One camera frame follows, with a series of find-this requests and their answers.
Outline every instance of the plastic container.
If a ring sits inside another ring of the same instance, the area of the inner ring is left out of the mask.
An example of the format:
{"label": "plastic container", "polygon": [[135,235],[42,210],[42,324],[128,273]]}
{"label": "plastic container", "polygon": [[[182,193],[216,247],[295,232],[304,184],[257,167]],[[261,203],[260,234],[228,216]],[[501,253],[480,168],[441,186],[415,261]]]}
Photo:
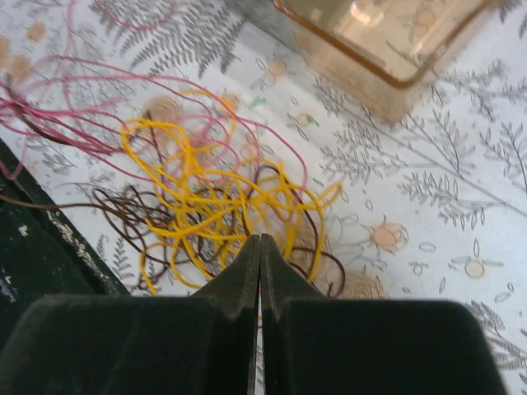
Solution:
{"label": "plastic container", "polygon": [[454,38],[497,0],[231,0],[252,22],[391,123]]}

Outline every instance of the white table surface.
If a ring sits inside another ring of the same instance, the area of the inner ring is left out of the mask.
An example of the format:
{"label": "white table surface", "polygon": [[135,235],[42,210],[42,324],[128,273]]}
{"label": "white table surface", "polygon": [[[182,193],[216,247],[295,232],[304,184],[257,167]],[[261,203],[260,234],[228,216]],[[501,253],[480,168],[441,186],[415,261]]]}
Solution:
{"label": "white table surface", "polygon": [[[12,55],[33,63],[62,54],[67,2],[0,1],[0,35],[9,40]],[[139,0],[101,2],[117,14],[143,12]],[[145,12],[155,17],[167,2],[151,2],[155,5]],[[510,393],[527,394],[527,2],[508,0],[500,11],[479,17],[461,39],[466,47],[393,127],[310,72],[290,50],[222,9],[219,0],[182,2],[166,23],[179,26],[181,34],[199,35],[185,18],[199,3],[213,7],[222,22],[197,13],[202,29],[215,26],[214,42],[201,49],[211,54],[211,62],[169,64],[161,73],[234,95],[238,114],[267,123],[299,149],[314,191],[332,180],[343,182],[344,192],[327,217],[329,244],[348,271],[347,295],[468,305],[483,325]],[[74,7],[70,56],[145,73],[159,70],[160,59],[175,46],[183,48],[177,37],[162,46],[151,45],[154,34],[133,37],[131,30],[102,21],[90,4],[78,1]],[[28,39],[35,22],[45,27],[40,40]],[[160,36],[170,34],[167,29]],[[218,44],[220,38],[226,44]],[[104,82],[83,85],[72,92],[77,105],[104,99]],[[137,81],[121,88],[127,101],[116,114],[123,119],[136,116],[146,98],[160,94]],[[60,90],[50,92],[45,106],[64,108]],[[0,138],[20,156],[22,137],[0,128]],[[291,177],[300,176],[297,162],[275,137],[261,132],[259,139],[266,157],[284,160]],[[116,161],[133,168],[129,160]],[[56,203],[86,201],[82,191],[93,186],[118,190],[131,182],[73,148],[38,139],[30,143],[25,163]],[[65,214],[121,281],[134,284],[138,254],[104,217],[89,209]],[[195,269],[185,270],[203,282]],[[170,275],[158,287],[163,295],[189,293]]]}

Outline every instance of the yellow wire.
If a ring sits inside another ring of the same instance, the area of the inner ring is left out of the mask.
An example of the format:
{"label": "yellow wire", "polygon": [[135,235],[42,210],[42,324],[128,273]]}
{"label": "yellow wire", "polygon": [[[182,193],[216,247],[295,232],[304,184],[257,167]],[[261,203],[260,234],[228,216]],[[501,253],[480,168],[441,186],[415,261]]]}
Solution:
{"label": "yellow wire", "polygon": [[[185,90],[180,93],[182,95],[209,95],[200,90]],[[232,108],[224,100],[222,100],[222,105],[232,111]],[[227,133],[227,139],[233,136],[237,123],[236,117],[230,117],[230,119],[231,129]],[[144,128],[162,130],[177,143],[179,149],[174,155],[164,158],[158,165],[141,159],[132,147],[131,141],[132,137]],[[282,253],[285,258],[289,258],[296,235],[304,224],[304,211],[315,211],[319,216],[319,238],[307,280],[313,281],[315,279],[325,237],[323,210],[340,196],[342,192],[340,183],[331,185],[316,196],[309,189],[294,184],[287,177],[282,163],[277,164],[264,158],[253,158],[240,162],[239,168],[255,163],[260,166],[267,165],[276,170],[276,174],[262,177],[257,182],[234,171],[203,168],[199,164],[197,155],[204,152],[212,154],[212,150],[221,144],[192,147],[190,137],[185,130],[180,125],[173,123],[141,118],[131,119],[121,128],[121,138],[124,152],[152,180],[154,194],[159,198],[161,204],[172,213],[170,224],[163,228],[153,225],[148,219],[145,220],[145,223],[159,240],[171,240],[170,245],[168,245],[171,249],[170,268],[182,284],[191,288],[200,287],[186,281],[177,269],[175,260],[181,249],[186,250],[192,264],[205,278],[212,278],[210,271],[207,270],[194,249],[195,240],[193,241],[193,237],[199,236],[211,240],[222,270],[226,267],[228,258],[233,253],[238,253],[241,245],[247,239],[245,232],[241,231],[242,223],[245,223],[250,234],[256,233],[259,224],[262,223],[265,231],[272,234],[271,219],[275,218],[275,220],[278,219],[282,222],[282,233],[284,234]],[[169,169],[172,165],[178,169],[177,175],[170,173]],[[211,176],[219,176],[218,181],[211,181]],[[250,190],[253,192],[249,197],[248,192]],[[163,198],[164,193],[171,196],[172,202]],[[304,198],[303,200],[308,200],[308,202],[301,203],[295,194],[307,196],[307,199]],[[151,244],[147,250],[159,245],[166,246],[167,243]],[[139,267],[152,294],[157,295],[157,290],[145,268],[147,250],[141,253]]]}

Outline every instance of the brown wire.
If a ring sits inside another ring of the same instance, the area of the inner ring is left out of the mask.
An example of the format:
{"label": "brown wire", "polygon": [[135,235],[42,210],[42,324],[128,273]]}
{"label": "brown wire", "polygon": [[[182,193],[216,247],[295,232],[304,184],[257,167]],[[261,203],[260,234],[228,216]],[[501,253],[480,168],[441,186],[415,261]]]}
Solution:
{"label": "brown wire", "polygon": [[[272,170],[276,173],[278,171],[274,169],[272,166],[261,166],[259,169],[257,169],[256,175],[254,177],[254,183],[258,183],[258,179],[264,170]],[[221,188],[213,188],[212,189],[215,193],[224,193],[224,190]],[[206,188],[199,189],[197,194],[205,194],[209,193],[209,191]],[[247,199],[250,198],[250,195],[253,193],[253,189],[251,189],[249,192],[247,192]],[[298,200],[300,204],[303,204],[303,201],[301,197],[291,189],[291,193],[295,198]],[[167,226],[172,220],[174,219],[173,215],[170,214],[167,210],[167,208],[158,202],[156,205],[148,205],[146,202],[147,198],[156,198],[156,195],[152,192],[146,192],[146,191],[138,191],[134,186],[128,185],[124,188],[122,193],[116,193],[115,195],[110,195],[109,192],[105,191],[102,188],[94,188],[92,190],[93,199],[95,202],[79,202],[79,203],[69,203],[69,204],[62,204],[62,205],[55,205],[55,204],[35,204],[35,203],[29,203],[29,202],[22,202],[20,200],[14,199],[12,197],[7,197],[5,195],[0,194],[0,200],[3,200],[4,202],[15,204],[18,206],[28,207],[28,208],[35,208],[40,210],[48,210],[48,211],[57,211],[62,210],[66,208],[74,208],[74,207],[89,207],[94,208],[99,211],[102,211],[103,215],[105,216],[105,219],[108,221],[112,229],[115,230],[115,232],[123,238],[133,249],[138,251],[139,253],[142,253],[143,251],[147,250],[147,241],[145,238],[151,234],[151,231],[146,227],[146,223],[150,221],[154,226],[156,227],[163,227]],[[304,215],[310,224],[310,227],[313,230],[314,234],[314,242],[315,247],[314,248],[308,248],[304,246],[293,246],[293,250],[298,251],[304,251],[308,253],[312,253],[313,256],[315,255],[315,250],[317,247],[317,244],[321,242],[319,240],[319,233],[316,229],[316,224],[313,221],[313,218],[311,217],[310,213],[307,210],[304,210]],[[187,214],[190,221],[192,221],[194,224],[198,224],[202,217],[200,214],[197,214],[197,218],[191,214]],[[115,221],[117,219],[120,221],[120,225],[118,225]],[[236,214],[233,212],[231,217],[231,227],[229,231],[233,234],[235,231],[235,228],[237,225],[243,226],[243,229],[245,230],[245,233],[248,235],[249,231],[247,230],[247,225],[245,223],[245,218],[243,216],[243,213],[241,213],[241,224],[237,224],[236,220]],[[227,242],[225,242],[213,255],[207,257],[205,256],[205,239],[200,235],[195,235],[196,237],[196,257],[202,260],[205,264],[207,264],[209,267],[213,265],[214,261],[217,259],[220,253],[222,253],[223,249],[227,246]],[[180,247],[183,249],[184,253],[187,256],[187,259],[179,260],[175,262],[175,264],[183,264],[183,263],[190,263],[191,252],[188,251],[184,244],[180,244]],[[341,275],[342,275],[342,281],[340,281],[340,285],[338,290],[335,292],[334,295],[331,295],[333,290],[333,284],[329,286],[329,291],[327,296],[328,297],[338,297],[342,294],[344,285],[345,285],[345,279],[346,279],[346,272],[344,270],[344,267],[342,263],[331,253],[322,252],[322,255],[326,258],[331,259],[339,268]],[[163,246],[163,259],[159,259],[157,257],[152,256],[150,253],[146,253],[146,258],[152,263],[158,263],[161,265],[161,270],[159,272],[155,272],[150,275],[152,283],[156,284],[160,278],[170,269],[170,263],[168,260],[168,252],[167,252],[167,246]],[[298,267],[293,262],[289,262],[294,268],[296,268],[305,278],[309,276],[309,272],[313,266],[313,261],[311,261],[310,269],[308,271],[305,271],[304,269]],[[212,272],[207,270],[208,274],[213,277],[214,275]],[[139,289],[139,290],[145,290],[147,288],[146,282],[140,276],[138,278],[138,283],[134,286],[133,289]]]}
{"label": "brown wire", "polygon": [[51,142],[56,142],[57,144],[61,144],[64,146],[71,146],[70,143],[64,142],[60,140],[59,138],[50,136],[48,133],[43,132],[42,130],[40,130],[39,127],[37,127],[28,118],[26,118],[26,116],[24,115],[23,107],[15,101],[15,95],[13,94],[13,90],[12,90],[12,76],[10,73],[6,74],[5,82],[6,82],[7,95],[9,96],[9,99],[13,100],[13,104],[11,105],[11,108],[13,109],[13,111],[15,111],[17,118],[19,118],[23,123],[27,125],[29,129],[31,129],[33,132],[35,132],[39,136],[47,140],[50,140]]}

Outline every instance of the pink wire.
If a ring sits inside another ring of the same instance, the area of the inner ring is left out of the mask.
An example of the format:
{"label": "pink wire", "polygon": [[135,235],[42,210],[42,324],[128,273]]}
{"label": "pink wire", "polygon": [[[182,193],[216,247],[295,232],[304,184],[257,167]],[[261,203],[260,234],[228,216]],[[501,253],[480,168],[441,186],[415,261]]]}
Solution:
{"label": "pink wire", "polygon": [[[108,65],[108,64],[104,64],[104,63],[100,63],[100,62],[97,62],[97,61],[92,61],[92,60],[83,60],[83,59],[78,59],[78,58],[72,58],[72,57],[63,57],[63,56],[60,56],[60,55],[52,55],[52,56],[48,56],[46,58],[42,58],[40,60],[40,62],[43,62],[44,60],[48,59],[49,61],[50,60],[53,60],[55,58],[58,58],[58,59],[61,59],[61,60],[68,60],[70,62],[84,62],[84,63],[88,63],[88,64],[92,64],[94,66],[98,66],[98,67],[107,67],[109,68],[110,70],[114,70],[116,72],[122,72],[122,73],[125,73],[127,74],[127,76],[105,76],[105,77],[101,77],[101,76],[86,76],[86,77],[80,77],[78,78],[79,81],[82,81],[82,80],[100,80],[100,79],[104,79],[104,80],[122,80],[122,79],[137,79],[137,78],[141,78],[145,81],[149,81],[155,85],[158,85],[164,89],[167,89],[170,93],[174,94],[174,95],[177,95],[178,97],[181,97],[183,99],[189,99],[189,98],[186,98],[185,96],[181,95],[179,92],[177,91],[174,91],[173,89],[169,88],[168,86],[164,86],[162,85],[161,83],[155,81],[156,79],[166,79],[166,80],[170,80],[170,81],[178,81],[178,82],[183,82],[183,83],[186,83],[186,84],[189,84],[201,91],[205,91],[207,92],[213,99],[215,100],[220,100],[220,98],[217,96],[217,95],[214,95],[212,92],[209,92],[207,89],[205,89],[203,86],[200,86],[199,84],[193,82],[193,81],[190,81],[190,80],[187,80],[187,79],[184,79],[184,78],[179,78],[179,77],[173,77],[173,76],[148,76],[148,75],[140,75],[140,74],[136,74],[134,72],[129,72],[127,70],[123,70],[119,67],[115,67],[115,66],[111,66],[111,65]],[[54,81],[57,81],[56,79],[52,78],[51,80],[49,80],[49,82],[54,82]],[[282,136],[280,136],[276,131],[274,131],[273,129],[271,129],[269,126],[263,124],[263,123],[259,123],[259,122],[255,122],[255,121],[251,121],[251,120],[248,120],[246,118],[242,118],[242,117],[239,117],[238,115],[234,114],[230,109],[226,108],[226,110],[229,112],[229,115],[233,118],[236,119],[236,121],[238,121],[239,123],[241,123],[246,129],[247,131],[250,132],[251,136],[254,138],[255,141],[258,141],[257,137],[255,136],[254,132],[252,132],[251,128],[249,128],[249,126],[247,126],[247,123],[249,124],[253,124],[255,126],[259,126],[261,128],[264,128],[266,130],[268,130],[270,133],[272,133],[276,138],[278,138],[278,140],[280,140],[281,143],[283,143],[287,148],[289,148],[289,150],[291,150],[291,152],[296,156],[296,158],[300,161],[301,165],[302,165],[302,168],[304,170],[304,180],[303,180],[303,184],[302,186],[305,187],[307,185],[307,177],[308,177],[308,174],[307,174],[307,166],[305,165],[305,162],[304,160],[302,159],[301,155],[291,146],[291,144],[289,144]]]}
{"label": "pink wire", "polygon": [[[226,131],[225,126],[221,122],[223,119],[228,119],[228,118],[227,117],[225,117],[225,118],[213,117],[211,115],[210,110],[207,108],[207,106],[204,103],[200,102],[199,100],[195,100],[193,98],[189,98],[189,97],[183,96],[179,92],[172,90],[168,86],[157,82],[156,79],[162,79],[162,80],[166,79],[166,80],[169,80],[169,81],[183,82],[183,83],[189,84],[191,86],[194,86],[195,88],[197,88],[197,89],[199,89],[201,91],[207,92],[214,100],[220,100],[220,98],[218,96],[214,95],[212,92],[209,92],[208,90],[206,90],[204,87],[200,86],[199,84],[196,84],[196,83],[194,83],[192,81],[189,81],[189,80],[186,80],[184,78],[168,77],[168,76],[166,76],[166,77],[163,77],[163,76],[159,76],[159,77],[144,76],[144,75],[136,74],[136,73],[133,73],[133,72],[129,72],[127,70],[123,70],[123,69],[118,68],[118,67],[114,67],[114,66],[111,66],[111,65],[100,63],[100,62],[97,62],[97,61],[90,61],[90,60],[84,60],[84,59],[80,59],[80,58],[74,58],[74,57],[66,56],[70,52],[70,48],[71,47],[73,47],[74,50],[77,50],[77,47],[76,47],[75,42],[74,42],[73,37],[72,37],[72,33],[73,33],[73,17],[72,17],[72,15],[73,15],[73,8],[75,7],[76,2],[77,2],[77,0],[71,0],[71,2],[68,4],[67,17],[66,17],[66,25],[67,25],[67,28],[68,28],[68,32],[67,32],[67,41],[66,41],[66,48],[64,50],[64,55],[63,56],[53,55],[53,56],[48,56],[48,57],[42,58],[42,59],[40,59],[39,61],[37,61],[35,63],[35,65],[33,66],[32,70],[31,70],[31,74],[33,74],[33,73],[35,73],[37,71],[38,68],[42,67],[43,64],[44,65],[45,64],[49,64],[49,63],[53,62],[54,60],[58,60],[58,66],[55,69],[55,72],[54,72],[52,78],[48,79],[47,81],[33,82],[31,85],[27,86],[26,89],[25,89],[26,92],[27,91],[33,91],[34,89],[38,89],[39,86],[44,85],[44,90],[40,93],[40,97],[37,100],[37,104],[38,104],[46,96],[49,88],[53,85],[53,83],[55,81],[58,81],[62,85],[62,91],[63,91],[64,99],[65,99],[66,104],[68,106],[68,110],[46,111],[46,110],[42,110],[42,109],[32,108],[24,100],[20,100],[19,101],[19,100],[4,100],[4,99],[2,99],[2,101],[0,102],[0,104],[1,104],[0,105],[0,110],[2,110],[2,115],[5,116],[5,114],[3,113],[3,110],[5,108],[12,108],[14,105],[18,105],[19,107],[22,108],[24,114],[30,114],[31,115],[31,120],[35,124],[39,125],[39,128],[41,128],[43,131],[48,133],[51,137],[54,137],[54,138],[56,138],[56,139],[58,139],[58,140],[60,140],[62,142],[65,142],[65,143],[67,143],[67,144],[69,144],[71,146],[74,146],[77,149],[80,149],[80,150],[84,151],[85,153],[94,156],[96,159],[102,160],[103,162],[111,165],[115,169],[123,172],[124,174],[131,175],[131,176],[133,176],[135,178],[139,178],[139,179],[145,179],[143,177],[136,176],[135,174],[131,174],[127,170],[123,170],[123,169],[119,168],[118,166],[116,166],[114,164],[111,164],[111,162],[109,160],[103,159],[101,156],[97,155],[98,153],[109,155],[109,154],[112,154],[112,153],[122,152],[122,150],[120,148],[113,148],[113,147],[109,146],[108,144],[102,142],[101,140],[97,139],[96,137],[93,137],[92,135],[90,135],[90,134],[88,134],[86,132],[83,132],[83,130],[82,130],[81,121],[91,123],[92,125],[97,126],[98,128],[101,128],[101,129],[103,129],[103,130],[105,130],[107,132],[111,132],[113,134],[120,134],[120,133],[118,133],[117,131],[115,131],[115,130],[113,130],[111,128],[107,128],[102,123],[96,122],[96,121],[94,121],[92,119],[89,119],[89,118],[86,118],[86,117],[81,117],[81,116],[79,116],[79,114],[83,114],[84,113],[84,114],[97,114],[97,115],[109,116],[112,119],[118,120],[118,122],[121,125],[124,125],[124,122],[120,118],[118,118],[118,117],[116,117],[116,116],[114,116],[114,115],[112,115],[112,114],[110,114],[108,112],[101,111],[103,108],[105,108],[105,107],[107,107],[109,105],[114,105],[114,104],[122,101],[123,98],[116,98],[116,99],[113,99],[113,100],[107,100],[106,102],[98,104],[93,109],[74,109],[73,105],[72,105],[72,102],[70,100],[70,95],[69,95],[69,90],[68,90],[68,83],[71,80],[74,80],[75,82],[80,83],[81,81],[92,81],[92,80],[93,81],[100,81],[100,80],[108,81],[108,80],[114,80],[114,79],[117,79],[117,80],[125,79],[126,80],[126,79],[138,79],[138,78],[141,78],[144,81],[149,81],[150,83],[153,83],[155,85],[158,85],[158,86],[162,87],[163,89],[166,89],[166,90],[170,91],[172,94],[177,95],[178,97],[180,97],[182,99],[190,100],[191,102],[200,104],[207,111],[207,116],[204,116],[204,115],[200,114],[200,115],[197,115],[197,116],[196,115],[194,115],[194,116],[187,115],[187,116],[183,117],[183,119],[191,119],[191,118],[194,118],[194,119],[195,118],[206,118],[206,119],[208,119],[208,124],[202,129],[201,133],[199,133],[199,135],[197,135],[192,140],[192,144],[195,146],[195,145],[201,144],[201,143],[206,142],[206,141],[218,142],[219,144],[224,146],[224,149],[219,155],[215,156],[214,161],[210,165],[216,164],[219,160],[222,159],[222,157],[228,151],[231,151],[232,153],[235,154],[235,157],[236,157],[236,166],[235,167],[238,168],[239,165],[240,165],[240,158],[237,155],[236,151],[234,149],[232,149],[231,146],[228,145],[230,140],[231,140],[231,136]],[[118,24],[120,24],[122,26],[126,26],[126,27],[129,27],[129,28],[132,28],[132,29],[135,29],[135,30],[150,30],[150,29],[155,29],[155,28],[159,27],[161,24],[163,24],[166,21],[168,21],[174,15],[175,7],[176,7],[176,2],[173,1],[171,3],[171,7],[170,7],[169,12],[161,20],[159,20],[158,22],[150,24],[150,25],[135,26],[135,25],[129,24],[127,22],[121,21],[115,14],[113,14],[112,12],[110,12],[110,10],[108,10],[106,7],[101,5],[98,0],[95,0],[95,3],[96,3],[96,6],[98,6],[98,8],[100,8],[108,17],[110,17],[111,19],[116,21]],[[67,62],[74,63],[74,67],[77,64],[79,64],[79,63],[80,64],[86,64],[87,63],[87,64],[91,64],[91,65],[98,66],[98,67],[106,67],[106,68],[108,68],[110,70],[114,70],[114,71],[117,71],[117,72],[122,72],[122,73],[126,74],[126,76],[104,76],[104,77],[103,76],[87,76],[85,73],[83,73],[84,75],[82,77],[79,77],[79,76],[75,77],[70,72],[66,73],[64,71],[64,68],[65,68],[65,65],[66,65]],[[234,118],[238,123],[240,123],[242,126],[244,126],[245,129],[249,132],[249,134],[253,138],[253,141],[255,142],[255,146],[256,146],[256,149],[257,149],[257,157],[258,158],[261,156],[261,148],[260,148],[260,146],[258,144],[257,136],[255,135],[253,130],[248,126],[248,124],[256,125],[256,126],[259,126],[261,128],[264,128],[264,129],[268,130],[275,137],[277,137],[278,140],[280,140],[285,146],[287,146],[287,148],[289,148],[293,152],[293,154],[298,158],[298,160],[301,162],[302,168],[304,170],[304,179],[303,179],[303,185],[302,186],[303,187],[306,186],[306,184],[307,184],[307,177],[308,177],[307,166],[305,165],[305,162],[301,158],[300,154],[285,139],[283,139],[278,133],[276,133],[273,129],[271,129],[267,125],[264,125],[262,123],[258,123],[258,122],[255,122],[255,121],[250,121],[250,120],[245,119],[245,118],[238,117],[236,114],[234,114],[228,108],[226,108],[226,110],[229,113],[231,118]],[[73,122],[76,124],[77,127],[74,128],[74,127],[71,127],[68,124],[62,122],[61,120],[56,118],[58,116],[59,117],[65,116],[65,117],[71,118],[73,120]],[[58,132],[56,130],[53,130],[51,127],[49,127],[47,124],[43,123],[42,121],[47,121],[47,122],[55,123],[55,124],[57,124],[59,126],[62,126],[63,128],[66,128],[67,130],[73,132],[77,137],[80,137],[85,142],[80,142],[80,141],[78,141],[76,139],[71,139],[71,138],[69,138],[67,136],[64,136],[62,133],[60,133],[60,132]],[[2,124],[5,127],[7,127],[9,130],[12,130],[14,132],[19,132],[20,134],[24,134],[26,136],[37,136],[36,133],[22,132],[22,131],[20,131],[18,129],[15,129],[15,128],[12,128],[10,126],[8,127],[6,121],[2,121]],[[226,140],[224,140],[224,141],[222,141],[220,143],[219,140],[208,138],[208,133],[212,129],[212,125],[213,124],[220,125],[220,127],[222,128],[222,130],[226,134]]]}

